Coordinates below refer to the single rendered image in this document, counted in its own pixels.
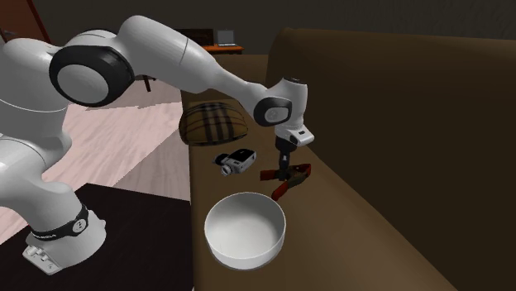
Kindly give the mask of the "red pliers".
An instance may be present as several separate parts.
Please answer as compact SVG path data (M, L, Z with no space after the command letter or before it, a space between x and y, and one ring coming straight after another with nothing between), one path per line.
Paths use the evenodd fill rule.
M278 179L282 184L273 191L271 198L278 201L290 188L307 179L311 174L310 164L290 165L286 169L268 169L260 172L260 181Z

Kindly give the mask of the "brown plaid cushion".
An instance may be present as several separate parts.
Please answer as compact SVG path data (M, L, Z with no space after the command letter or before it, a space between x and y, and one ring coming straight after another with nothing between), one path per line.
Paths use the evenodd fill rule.
M227 103L201 103L183 112L179 135L188 146L217 146L247 135L242 114Z

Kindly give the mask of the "white bowl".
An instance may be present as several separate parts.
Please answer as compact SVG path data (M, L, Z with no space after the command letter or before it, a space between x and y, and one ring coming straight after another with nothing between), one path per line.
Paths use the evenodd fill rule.
M257 270L281 251L286 218L272 198L253 192L231 194L212 206L203 233L213 257L232 270Z

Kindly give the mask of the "brown sofa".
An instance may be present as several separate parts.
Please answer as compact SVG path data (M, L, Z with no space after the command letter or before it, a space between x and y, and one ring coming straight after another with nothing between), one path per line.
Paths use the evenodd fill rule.
M270 194L271 128L189 151L195 291L516 291L516 41L314 29L282 30L268 55L218 55L272 86L308 84L311 175L280 200L284 247L235 271L203 224L221 198ZM241 174L213 159L256 152Z

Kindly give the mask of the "orange desk with laptop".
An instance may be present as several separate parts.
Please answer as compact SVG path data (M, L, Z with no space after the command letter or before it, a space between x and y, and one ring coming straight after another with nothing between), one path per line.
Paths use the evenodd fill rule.
M239 45L219 45L215 43L213 29L179 28L177 31L212 55L241 55L244 48Z

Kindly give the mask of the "black robot stand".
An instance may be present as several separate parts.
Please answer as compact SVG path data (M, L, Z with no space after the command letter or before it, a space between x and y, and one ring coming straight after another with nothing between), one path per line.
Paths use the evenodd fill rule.
M0 291L192 291L189 202L95 184L76 194L107 223L102 247L47 275L22 256L24 228L0 245Z

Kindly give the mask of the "reddish brown door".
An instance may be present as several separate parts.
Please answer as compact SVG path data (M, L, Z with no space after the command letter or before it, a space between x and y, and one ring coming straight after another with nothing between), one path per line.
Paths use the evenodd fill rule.
M0 36L5 42L31 38L51 43L33 0L0 0Z

